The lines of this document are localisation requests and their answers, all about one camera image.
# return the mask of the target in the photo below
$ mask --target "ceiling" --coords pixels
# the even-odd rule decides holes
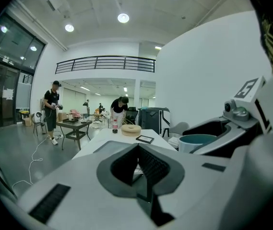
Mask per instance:
[[[108,38],[166,44],[205,22],[227,0],[20,0],[65,46]],[[122,24],[120,13],[130,20]],[[237,3],[226,14],[241,12]],[[75,30],[64,30],[68,23]]]
[[[86,94],[106,96],[125,96],[134,97],[135,80],[133,79],[71,79],[61,81],[64,88],[78,90]],[[152,98],[155,96],[155,82],[141,81],[140,98]]]

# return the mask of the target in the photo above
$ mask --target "balcony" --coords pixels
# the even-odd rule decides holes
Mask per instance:
[[[88,69],[127,69],[154,72],[155,60],[134,56],[91,56],[57,63],[55,74]]]

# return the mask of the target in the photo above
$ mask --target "round ceiling light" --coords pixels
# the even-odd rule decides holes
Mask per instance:
[[[5,26],[2,26],[1,27],[1,31],[3,31],[4,33],[6,33],[7,32],[7,28]]]
[[[73,27],[73,25],[67,24],[67,25],[65,26],[65,29],[66,29],[67,32],[73,32],[74,27]]]
[[[129,21],[129,16],[126,13],[121,13],[117,19],[119,20],[119,22],[121,23],[127,23]]]

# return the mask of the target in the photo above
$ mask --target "white table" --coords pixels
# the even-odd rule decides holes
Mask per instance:
[[[160,137],[156,132],[154,132],[152,129],[142,129],[141,135],[154,138],[153,142],[151,143],[152,145],[177,151],[171,145],[169,145],[162,137]],[[101,147],[102,145],[104,145],[106,142],[108,142],[110,140],[125,142],[125,143],[130,143],[130,144],[133,144],[133,143],[146,144],[145,142],[141,142],[139,140],[136,140],[137,137],[124,136],[121,133],[121,129],[118,130],[117,134],[113,134],[111,128],[104,128],[89,143],[87,143],[85,146],[83,146],[81,151],[79,151],[77,153],[77,155],[75,155],[73,157],[73,159],[93,153],[99,147]]]

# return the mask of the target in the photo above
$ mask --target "white pants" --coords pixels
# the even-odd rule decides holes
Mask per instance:
[[[122,111],[121,113],[115,113],[113,111],[113,119],[111,120],[111,128],[113,128],[113,121],[114,121],[114,119],[117,119],[118,128],[121,128],[121,126],[122,126],[122,119],[123,119],[123,113],[124,113],[124,111]]]

